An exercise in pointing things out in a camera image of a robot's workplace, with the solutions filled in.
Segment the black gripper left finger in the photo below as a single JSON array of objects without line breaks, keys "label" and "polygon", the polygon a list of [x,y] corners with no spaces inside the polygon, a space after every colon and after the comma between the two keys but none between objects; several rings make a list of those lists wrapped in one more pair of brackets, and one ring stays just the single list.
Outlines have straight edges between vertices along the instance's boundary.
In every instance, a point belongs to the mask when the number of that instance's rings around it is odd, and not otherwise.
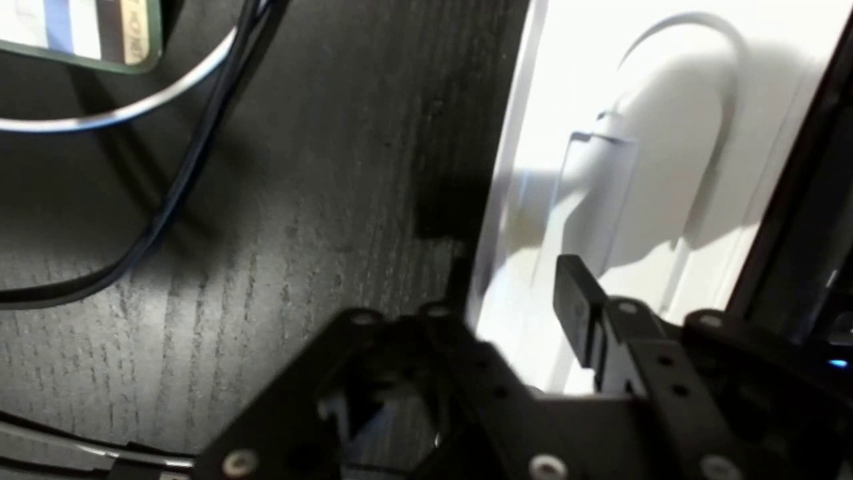
[{"label": "black gripper left finger", "polygon": [[537,397],[463,321],[333,318],[194,460],[193,480],[571,480]]}]

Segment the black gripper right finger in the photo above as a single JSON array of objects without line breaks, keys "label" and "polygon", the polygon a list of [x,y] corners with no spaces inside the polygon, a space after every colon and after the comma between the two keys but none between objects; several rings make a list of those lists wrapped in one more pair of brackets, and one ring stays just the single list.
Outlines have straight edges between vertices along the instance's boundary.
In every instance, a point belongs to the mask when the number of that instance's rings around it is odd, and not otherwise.
[{"label": "black gripper right finger", "polygon": [[698,310],[673,325],[563,256],[555,316],[595,394],[571,406],[581,480],[850,480],[850,376]]}]

